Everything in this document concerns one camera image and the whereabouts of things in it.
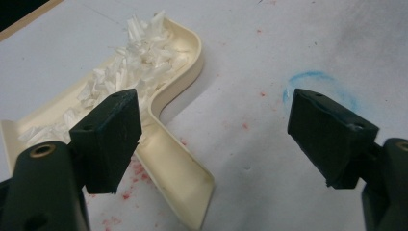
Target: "cream plastic tray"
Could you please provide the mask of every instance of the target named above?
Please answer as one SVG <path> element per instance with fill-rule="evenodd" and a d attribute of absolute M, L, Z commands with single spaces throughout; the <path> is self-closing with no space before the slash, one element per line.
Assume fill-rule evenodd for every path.
<path fill-rule="evenodd" d="M 150 99 L 149 120 L 154 122 L 143 128 L 148 137 L 138 146 L 136 155 L 177 217 L 191 230 L 198 230 L 210 202 L 214 177 L 167 131 L 160 122 L 159 115 L 166 104 L 198 77 L 204 64 L 202 44 L 195 32 L 171 20 L 166 19 L 165 26 L 174 33 L 171 45 L 189 50 L 187 52 L 189 62 L 176 72 L 171 82 L 155 92 Z M 1 121 L 0 129 L 11 173 L 17 156 L 27 148 L 18 137 L 32 126 L 58 121 L 66 109 L 77 107 L 79 101 L 76 97 L 89 78 L 91 74 L 17 122 Z"/>

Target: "white tabletop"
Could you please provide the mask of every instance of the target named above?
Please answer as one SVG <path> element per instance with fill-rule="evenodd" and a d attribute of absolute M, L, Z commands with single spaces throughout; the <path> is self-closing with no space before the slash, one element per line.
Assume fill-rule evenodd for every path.
<path fill-rule="evenodd" d="M 126 44 L 126 20 L 165 10 L 200 35 L 205 66 L 162 121 L 215 176 L 203 230 L 365 230 L 354 191 L 287 134 L 294 88 L 319 91 L 408 139 L 405 0 L 65 0 L 0 42 L 0 118 L 19 120 Z M 9 178 L 0 150 L 0 180 Z M 158 190 L 87 196 L 92 230 L 184 230 Z"/>

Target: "blue mark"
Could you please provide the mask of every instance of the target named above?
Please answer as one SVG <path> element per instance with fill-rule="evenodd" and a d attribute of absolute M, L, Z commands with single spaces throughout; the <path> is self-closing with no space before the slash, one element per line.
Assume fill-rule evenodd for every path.
<path fill-rule="evenodd" d="M 287 113 L 291 110 L 294 89 L 305 89 L 322 93 L 353 112 L 356 112 L 359 108 L 355 97 L 335 78 L 322 71 L 303 72 L 294 75 L 288 81 L 288 85 L 282 94 L 283 105 Z"/>

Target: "plastic tray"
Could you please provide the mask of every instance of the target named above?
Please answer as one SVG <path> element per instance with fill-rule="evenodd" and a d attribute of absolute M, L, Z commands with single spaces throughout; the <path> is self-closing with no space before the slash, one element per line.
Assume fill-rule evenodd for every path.
<path fill-rule="evenodd" d="M 189 62 L 175 73 L 171 82 L 156 91 L 150 99 L 148 113 L 152 122 L 143 128 L 148 137 L 138 146 L 136 155 L 177 217 L 188 228 L 198 230 L 210 202 L 214 177 L 167 131 L 160 122 L 159 115 L 165 105 L 198 77 L 204 64 L 202 44 L 195 32 L 171 20 L 167 19 L 165 26 L 174 33 L 171 45 L 189 50 L 186 53 Z M 101 67 L 111 61 L 112 59 L 109 59 Z M 32 126 L 58 121 L 66 109 L 77 107 L 80 102 L 76 97 L 91 75 L 90 73 L 85 76 L 77 84 L 19 121 L 1 121 L 0 129 L 10 172 L 13 172 L 19 153 L 27 148 L 18 137 Z"/>

